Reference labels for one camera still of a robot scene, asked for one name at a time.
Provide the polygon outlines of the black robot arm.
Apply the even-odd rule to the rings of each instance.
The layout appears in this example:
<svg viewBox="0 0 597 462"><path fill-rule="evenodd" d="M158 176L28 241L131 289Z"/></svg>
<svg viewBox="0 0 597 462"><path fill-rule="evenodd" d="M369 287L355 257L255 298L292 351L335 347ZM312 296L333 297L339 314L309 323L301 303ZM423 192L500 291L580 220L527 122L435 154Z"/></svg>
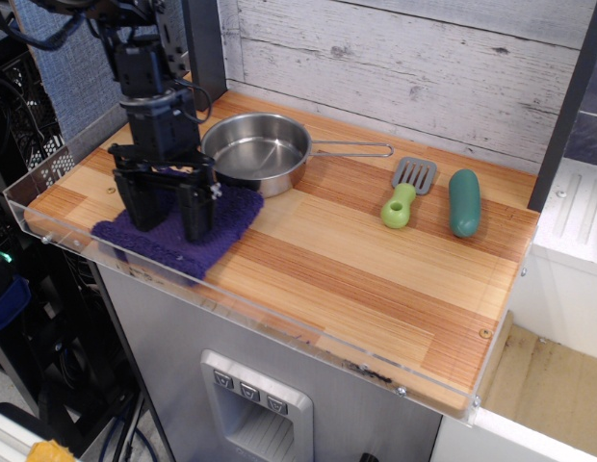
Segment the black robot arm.
<svg viewBox="0 0 597 462"><path fill-rule="evenodd" d="M80 23L94 24L122 93L132 143L114 144L113 175L132 223L148 231L165 219L161 191L174 193L185 238L194 242L214 223L220 186L213 160L199 150L199 86L185 80L182 49L172 38L162 1L42 1L69 16L50 40L59 47Z"/></svg>

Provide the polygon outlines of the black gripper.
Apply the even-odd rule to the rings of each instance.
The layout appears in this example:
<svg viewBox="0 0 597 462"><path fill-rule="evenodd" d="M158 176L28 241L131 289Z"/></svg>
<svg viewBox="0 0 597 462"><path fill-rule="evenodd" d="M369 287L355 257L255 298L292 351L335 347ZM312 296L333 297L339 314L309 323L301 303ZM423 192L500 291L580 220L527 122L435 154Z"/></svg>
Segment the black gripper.
<svg viewBox="0 0 597 462"><path fill-rule="evenodd" d="M114 177L127 214L140 231L158 226L169 214L174 191L185 238L196 242L213 228L216 198L221 196L213 162L199 152L194 95L165 90L151 96L125 96L130 144L114 144Z"/></svg>

